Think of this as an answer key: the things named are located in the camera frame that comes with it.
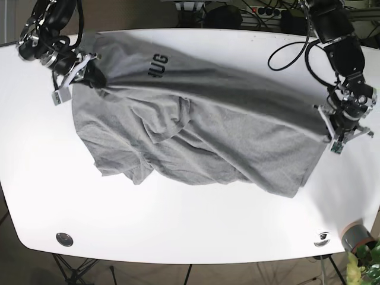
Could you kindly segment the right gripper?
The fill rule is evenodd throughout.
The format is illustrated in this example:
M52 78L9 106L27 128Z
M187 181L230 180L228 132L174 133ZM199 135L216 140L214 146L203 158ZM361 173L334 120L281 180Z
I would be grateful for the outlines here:
M55 89L52 100L55 106L72 99L69 89L71 84L80 83L91 88L105 87L107 79L96 65L96 60L100 58L97 53L50 53L50 70Z

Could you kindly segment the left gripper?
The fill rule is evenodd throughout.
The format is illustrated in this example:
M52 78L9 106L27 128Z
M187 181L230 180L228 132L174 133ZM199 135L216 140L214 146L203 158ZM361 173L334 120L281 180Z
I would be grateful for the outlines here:
M344 146L351 140L368 135L371 138L374 132L360 124L371 113L377 103L377 90L367 84L359 88L363 94L356 96L349 89L343 90L342 98L337 91L341 84L327 87L327 105L315 105L321 118L326 124L330 139L330 152L341 154Z

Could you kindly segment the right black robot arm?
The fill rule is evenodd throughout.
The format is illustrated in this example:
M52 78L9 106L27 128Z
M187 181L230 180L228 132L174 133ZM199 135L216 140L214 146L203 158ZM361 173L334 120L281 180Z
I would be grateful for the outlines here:
M71 43L61 35L74 11L78 11L78 36ZM38 59L52 71L54 92L52 99L57 106L72 99L69 86L84 84L91 88L103 88L106 78L94 61L96 53L80 48L84 31L84 12L81 1L37 1L31 16L24 25L17 43L19 56L25 61Z

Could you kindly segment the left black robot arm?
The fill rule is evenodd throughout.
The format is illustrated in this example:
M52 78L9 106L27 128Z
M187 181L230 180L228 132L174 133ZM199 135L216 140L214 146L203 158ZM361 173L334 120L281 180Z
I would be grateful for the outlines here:
M330 150L341 154L347 142L361 135L373 136L359 121L368 116L377 103L377 91L363 76L365 57L346 15L343 1L301 1L307 35L314 31L317 39L306 39L298 56L303 56L311 76L327 88L327 106L316 109L324 120L331 139ZM309 63L311 49L317 46L327 55L336 81L333 85L319 78Z

